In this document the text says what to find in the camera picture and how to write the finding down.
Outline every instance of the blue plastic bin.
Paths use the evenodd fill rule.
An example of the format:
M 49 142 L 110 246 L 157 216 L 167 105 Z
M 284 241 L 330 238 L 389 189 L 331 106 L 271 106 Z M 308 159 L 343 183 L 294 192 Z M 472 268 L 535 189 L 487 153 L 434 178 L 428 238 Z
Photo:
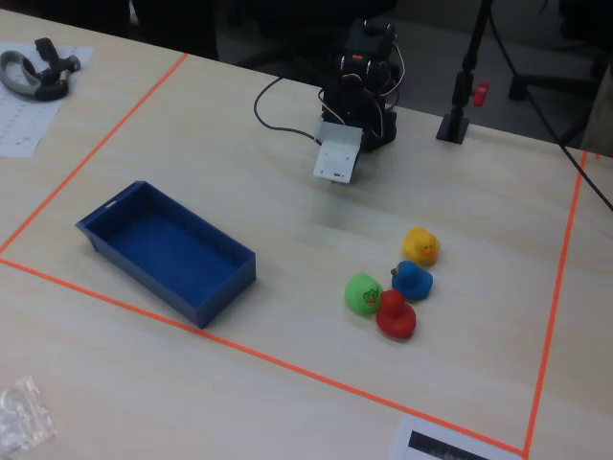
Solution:
M 256 254 L 144 181 L 77 223 L 96 251 L 204 328 L 256 279 Z

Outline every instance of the red rubber duck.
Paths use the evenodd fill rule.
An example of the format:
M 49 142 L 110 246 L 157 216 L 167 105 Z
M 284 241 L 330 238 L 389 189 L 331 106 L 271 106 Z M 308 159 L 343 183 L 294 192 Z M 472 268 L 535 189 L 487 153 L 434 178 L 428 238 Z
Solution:
M 376 324 L 393 338 L 409 338 L 417 324 L 413 307 L 406 303 L 397 290 L 386 290 L 381 294 L 381 307 L 376 313 Z

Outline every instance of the black microphone stand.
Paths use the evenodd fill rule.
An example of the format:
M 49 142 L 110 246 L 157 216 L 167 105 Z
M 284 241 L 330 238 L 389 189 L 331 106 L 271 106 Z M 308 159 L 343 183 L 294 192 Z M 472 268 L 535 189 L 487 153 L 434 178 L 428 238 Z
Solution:
M 464 117 L 464 107 L 468 105 L 470 96 L 473 95 L 472 71 L 475 70 L 477 65 L 477 53 L 479 52 L 481 39 L 486 31 L 492 3 L 493 0 L 482 0 L 481 2 L 477 22 L 472 31 L 470 44 L 468 45 L 468 52 L 464 56 L 462 70 L 456 77 L 456 85 L 453 89 L 453 97 L 451 98 L 453 108 L 451 113 L 447 113 L 443 117 L 439 132 L 437 133 L 437 139 L 439 140 L 455 144 L 461 144 L 464 141 L 469 123 L 469 119 Z

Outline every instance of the orange tape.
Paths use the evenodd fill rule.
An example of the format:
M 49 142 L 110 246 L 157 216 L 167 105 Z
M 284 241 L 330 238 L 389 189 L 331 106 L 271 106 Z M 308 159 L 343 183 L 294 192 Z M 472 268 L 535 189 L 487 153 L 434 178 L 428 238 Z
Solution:
M 581 167 L 585 168 L 587 162 L 587 151 L 583 152 L 581 157 Z M 573 225 L 575 223 L 575 213 L 577 211 L 577 203 L 579 201 L 579 193 L 581 191 L 581 174 L 577 174 L 577 180 L 575 181 L 575 192 L 573 193 L 573 200 L 571 201 L 571 209 L 568 213 L 568 220 L 566 221 L 566 232 L 564 233 L 564 242 L 562 243 L 562 251 L 559 256 L 559 264 L 557 265 L 556 287 L 554 288 L 554 298 L 552 299 L 552 309 L 549 313 L 549 322 L 547 323 L 547 334 L 545 335 L 545 346 L 543 349 L 543 355 L 540 360 L 540 368 L 538 370 L 538 379 L 536 380 L 536 388 L 534 390 L 533 407 L 530 412 L 530 420 L 528 422 L 528 432 L 526 434 L 526 442 L 524 443 L 524 450 L 522 457 L 528 459 L 530 456 L 530 449 L 533 444 L 534 427 L 536 425 L 536 416 L 538 415 L 538 407 L 540 405 L 540 399 L 543 393 L 543 386 L 545 384 L 545 374 L 547 373 L 547 363 L 549 361 L 549 353 L 552 349 L 552 339 L 554 338 L 554 328 L 556 327 L 557 317 L 557 305 L 559 303 L 559 294 L 562 290 L 562 282 L 564 280 L 564 268 L 566 267 L 566 258 L 568 256 L 568 246 L 571 242 L 571 235 L 573 233 Z
M 85 164 L 87 164 L 87 162 L 91 160 L 92 157 L 96 153 L 98 153 L 98 151 L 104 146 L 104 144 L 108 142 L 108 140 L 111 137 L 113 137 L 113 135 L 119 130 L 119 128 L 122 127 L 122 125 L 132 115 L 134 115 L 134 112 L 136 112 L 141 107 L 141 105 L 143 105 L 145 101 L 151 97 L 151 95 L 157 90 L 157 88 L 159 88 L 162 85 L 162 83 L 164 83 L 164 81 L 166 81 L 174 73 L 174 71 L 179 68 L 179 66 L 183 63 L 183 61 L 187 58 L 187 56 L 188 54 L 186 53 L 179 60 L 175 62 L 175 64 L 170 68 L 170 70 L 164 75 L 164 77 L 162 77 L 157 83 L 153 85 L 151 89 L 149 89 L 146 95 L 143 96 L 143 98 L 138 103 L 136 103 L 136 105 L 134 105 L 130 109 L 129 112 L 127 112 L 127 114 L 122 118 L 122 120 L 118 124 L 116 124 L 115 127 L 113 127 L 113 129 L 111 129 L 111 131 L 108 134 L 106 134 L 106 136 L 104 136 L 104 138 L 100 141 L 100 143 L 97 144 L 94 147 L 94 149 L 85 158 L 83 158 L 83 160 L 77 165 L 77 167 L 74 168 L 70 174 L 68 174 L 68 177 L 66 177 L 61 182 L 61 184 L 59 184 L 57 188 L 53 190 L 49 196 L 47 196 L 47 198 L 40 204 L 40 206 L 38 206 L 34 210 L 34 212 L 28 218 L 26 218 L 26 221 L 23 222 L 19 226 L 19 228 L 17 228 L 17 230 L 11 235 L 11 237 L 8 240 L 5 241 L 5 243 L 2 246 L 0 246 L 0 254 L 2 254 L 7 249 L 7 247 L 9 247 L 12 244 L 12 242 L 15 241 L 15 239 L 21 234 L 21 232 L 23 232 L 26 229 L 26 227 L 32 223 L 32 221 L 36 218 L 36 216 L 38 216 L 40 212 L 43 209 L 45 209 L 47 205 L 57 196 L 57 194 L 61 191 L 61 189 L 66 187 L 66 184 L 68 184 L 68 182 L 70 182 L 75 177 L 75 175 L 77 175 L 77 173 L 83 168 L 83 166 L 85 166 Z
M 204 331 L 201 331 L 197 328 L 194 328 L 192 326 L 188 326 L 186 324 L 180 323 L 178 321 L 174 321 L 172 319 L 168 319 L 164 316 L 160 316 L 159 314 L 155 314 L 155 313 L 151 313 L 150 311 L 146 311 L 143 309 L 139 309 L 138 307 L 134 307 L 132 305 L 129 305 L 125 302 L 121 302 L 119 300 L 115 300 L 115 299 L 111 299 L 110 297 L 106 297 L 105 295 L 102 294 L 98 294 L 97 292 L 93 292 L 91 290 L 85 289 L 84 287 L 79 287 L 77 285 L 73 285 L 72 283 L 68 283 L 67 281 L 63 281 L 60 280 L 56 277 L 53 277 L 51 275 L 47 275 L 45 273 L 42 273 L 40 271 L 34 270 L 32 268 L 27 268 L 24 265 L 20 265 L 20 264 L 16 264 L 15 262 L 11 262 L 11 261 L 7 261 L 5 259 L 0 259 L 0 264 L 2 265 L 6 265 L 6 266 L 10 266 L 12 268 L 15 268 L 17 270 L 23 271 L 25 273 L 29 273 L 31 275 L 34 275 L 38 278 L 42 278 L 43 280 L 49 281 L 51 283 L 55 283 L 56 285 L 60 285 L 63 286 L 65 288 L 69 288 L 71 290 L 74 290 L 76 292 L 80 292 L 81 294 L 85 294 L 89 297 L 93 297 L 95 299 L 98 300 L 102 300 L 103 302 L 106 302 L 108 304 L 114 305 L 116 307 L 120 307 L 124 310 L 128 310 L 128 311 L 132 311 L 134 313 L 140 314 L 142 316 L 145 316 L 149 319 L 153 319 L 155 321 L 159 321 L 161 323 L 164 324 L 168 324 L 169 326 L 173 326 L 174 328 L 177 329 L 181 329 L 183 331 L 186 331 L 188 333 L 191 334 L 195 334 L 195 335 L 199 335 L 201 337 L 204 337 L 206 339 L 212 340 L 215 343 L 218 343 L 220 345 L 232 348 L 234 350 L 237 350 L 241 353 L 245 353 L 247 355 L 250 355 L 252 357 L 256 357 L 258 359 L 262 359 L 264 361 L 267 361 L 271 364 L 274 364 L 276 366 L 279 367 L 283 367 L 284 369 L 291 371 L 291 372 L 295 372 L 297 374 L 300 374 L 302 376 L 308 377 L 310 379 L 313 380 L 317 380 L 320 381 L 322 383 L 325 383 L 326 385 L 330 385 L 333 386 L 334 388 L 338 388 L 339 390 L 343 390 L 346 391 L 348 393 L 352 393 L 355 396 L 359 396 L 360 398 L 364 398 L 366 400 L 370 400 L 372 402 L 375 403 L 379 403 L 382 405 L 385 405 L 387 407 L 391 407 L 395 410 L 398 410 L 400 412 L 404 412 L 405 414 L 409 414 L 409 415 L 413 415 L 415 417 L 419 417 L 421 419 L 424 419 L 428 422 L 431 422 L 433 424 L 439 425 L 439 426 L 444 426 L 445 428 L 449 428 L 452 429 L 454 431 L 457 431 L 459 433 L 462 433 L 466 436 L 470 436 L 471 438 L 477 439 L 479 441 L 482 441 L 484 443 L 490 444 L 492 446 L 495 446 L 499 449 L 502 450 L 506 450 L 510 453 L 514 453 L 516 455 L 521 455 L 522 450 L 519 448 L 514 448 L 513 446 L 509 446 L 506 445 L 504 443 L 501 443 L 500 441 L 496 441 L 495 439 L 489 438 L 488 436 L 485 436 L 483 434 L 477 433 L 475 431 L 472 431 L 470 429 L 467 428 L 463 428 L 461 426 L 458 425 L 454 425 L 451 424 L 450 422 L 446 422 L 445 420 L 439 419 L 437 417 L 434 417 L 432 415 L 428 415 L 425 414 L 423 412 L 419 412 L 418 410 L 414 410 L 411 409 L 410 407 L 407 407 L 405 405 L 402 404 L 398 404 L 397 402 L 392 402 L 389 400 L 385 400 L 383 398 L 380 398 L 379 396 L 373 395 L 372 393 L 367 393 L 366 391 L 362 391 L 360 389 L 354 388 L 352 386 L 346 385 L 345 383 L 341 383 L 340 381 L 336 381 L 333 379 L 329 379 L 327 377 L 324 376 L 320 376 L 319 374 L 315 374 L 314 372 L 308 371 L 307 369 L 303 369 L 301 367 L 298 367 L 294 364 L 290 364 L 289 362 L 286 361 L 282 361 L 276 357 L 264 354 L 262 352 L 259 352 L 257 350 L 253 350 L 251 348 L 245 347 L 243 345 L 239 345 L 235 342 L 232 342 L 230 340 L 227 340 L 225 338 L 219 337 L 217 335 L 213 335 L 211 333 L 205 333 Z

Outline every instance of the wooden table surface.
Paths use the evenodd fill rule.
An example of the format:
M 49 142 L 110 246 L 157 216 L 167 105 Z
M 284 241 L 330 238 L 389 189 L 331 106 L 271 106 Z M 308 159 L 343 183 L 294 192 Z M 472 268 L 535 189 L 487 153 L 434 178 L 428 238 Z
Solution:
M 441 143 L 440 118 L 399 109 L 396 141 L 338 186 L 312 176 L 314 143 L 253 116 L 272 77 L 188 57 L 36 211 L 181 55 L 0 22 L 14 23 L 5 40 L 95 47 L 34 159 L 0 172 L 28 191 L 0 200 L 12 234 L 0 385 L 32 374 L 57 422 L 33 458 L 386 458 L 416 411 L 524 457 L 612 456 L 612 219 L 556 146 L 479 126 Z M 282 81 L 261 115 L 312 131 L 316 95 Z M 87 132 L 72 142 L 75 131 Z M 613 196 L 613 161 L 574 155 Z M 205 336 L 74 226 L 134 180 L 258 255 L 258 281 Z M 388 288 L 414 225 L 442 253 L 400 344 L 351 313 L 343 289 L 356 271 Z

